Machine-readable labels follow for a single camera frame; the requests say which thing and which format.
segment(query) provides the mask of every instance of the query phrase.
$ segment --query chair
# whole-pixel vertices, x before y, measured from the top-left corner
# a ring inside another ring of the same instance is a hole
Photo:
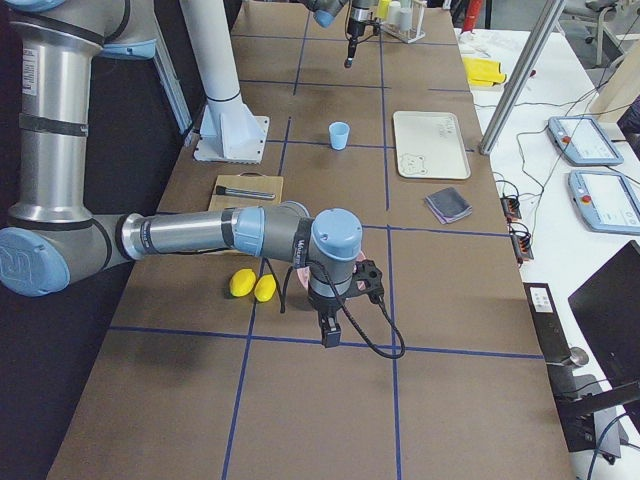
[[[602,63],[602,44],[604,40],[604,22],[613,20],[618,0],[566,0],[564,13],[582,21],[586,26],[596,29],[596,66]],[[593,42],[594,37],[585,39]]]

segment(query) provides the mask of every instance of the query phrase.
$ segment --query yellow towel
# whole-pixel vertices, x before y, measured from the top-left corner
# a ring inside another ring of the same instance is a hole
[[[486,58],[462,57],[462,63],[467,71],[469,85],[492,87],[504,83],[507,76],[500,72],[500,62]]]

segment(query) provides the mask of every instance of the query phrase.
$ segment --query white tray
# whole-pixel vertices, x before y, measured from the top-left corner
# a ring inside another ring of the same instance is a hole
[[[395,112],[398,173],[406,178],[463,180],[471,169],[458,119],[447,112]]]

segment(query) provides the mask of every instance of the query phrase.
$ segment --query blue cup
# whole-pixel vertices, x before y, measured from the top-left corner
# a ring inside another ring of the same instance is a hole
[[[344,122],[333,122],[329,125],[329,138],[331,139],[331,148],[343,150],[349,139],[349,125]]]

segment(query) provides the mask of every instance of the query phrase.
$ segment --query white screen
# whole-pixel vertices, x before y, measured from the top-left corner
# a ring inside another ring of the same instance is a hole
[[[565,118],[559,123],[582,158],[616,158],[591,119]]]
[[[582,178],[603,224],[640,226],[640,219],[619,177],[582,174]]]

